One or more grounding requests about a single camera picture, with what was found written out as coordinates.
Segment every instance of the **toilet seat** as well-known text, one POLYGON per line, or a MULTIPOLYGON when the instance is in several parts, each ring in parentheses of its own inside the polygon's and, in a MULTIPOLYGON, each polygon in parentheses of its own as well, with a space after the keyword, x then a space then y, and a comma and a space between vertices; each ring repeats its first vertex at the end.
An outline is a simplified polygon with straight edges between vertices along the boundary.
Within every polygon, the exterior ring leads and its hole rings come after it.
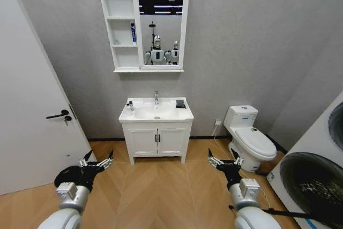
POLYGON ((274 144, 259 130, 254 127, 238 128, 236 131, 243 147, 258 156, 274 158, 277 149, 274 144))

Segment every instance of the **toilet base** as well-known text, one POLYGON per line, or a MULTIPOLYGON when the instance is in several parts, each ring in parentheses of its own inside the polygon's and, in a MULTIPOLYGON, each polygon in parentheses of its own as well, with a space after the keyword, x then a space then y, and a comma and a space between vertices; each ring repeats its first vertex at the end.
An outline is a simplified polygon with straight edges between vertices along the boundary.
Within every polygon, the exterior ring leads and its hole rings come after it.
POLYGON ((234 156, 243 158, 242 169, 248 172, 255 172, 258 170, 261 161, 253 157, 251 154, 247 153, 245 149, 240 147, 239 143, 233 138, 233 140, 228 145, 230 153, 234 156))

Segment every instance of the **white sink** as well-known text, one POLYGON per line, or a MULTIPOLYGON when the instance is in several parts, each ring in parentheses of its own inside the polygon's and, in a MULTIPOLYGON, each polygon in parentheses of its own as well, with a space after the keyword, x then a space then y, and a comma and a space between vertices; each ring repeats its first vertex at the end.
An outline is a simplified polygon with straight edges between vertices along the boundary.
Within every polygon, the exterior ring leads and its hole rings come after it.
POLYGON ((127 106, 120 114, 121 123, 137 122, 191 122, 194 116, 186 102, 186 98, 159 98, 155 105, 155 98, 128 98, 133 102, 134 111, 127 106), (176 108, 176 100, 182 99, 186 108, 176 108))

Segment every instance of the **washing machine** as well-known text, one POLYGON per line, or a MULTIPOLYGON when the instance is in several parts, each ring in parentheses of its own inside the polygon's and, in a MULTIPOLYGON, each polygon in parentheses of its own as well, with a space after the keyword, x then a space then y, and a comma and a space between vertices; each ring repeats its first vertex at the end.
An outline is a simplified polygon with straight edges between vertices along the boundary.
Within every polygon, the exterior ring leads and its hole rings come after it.
POLYGON ((301 228, 343 228, 343 92, 267 179, 288 211, 325 217, 295 218, 301 228))

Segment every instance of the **faucet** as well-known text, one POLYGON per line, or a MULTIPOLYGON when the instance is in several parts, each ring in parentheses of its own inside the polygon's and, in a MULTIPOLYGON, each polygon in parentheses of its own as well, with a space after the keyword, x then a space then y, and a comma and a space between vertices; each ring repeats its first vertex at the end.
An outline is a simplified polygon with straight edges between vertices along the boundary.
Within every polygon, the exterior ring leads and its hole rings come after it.
POLYGON ((155 108, 157 108, 158 104, 159 104, 159 92, 155 91, 155 108))

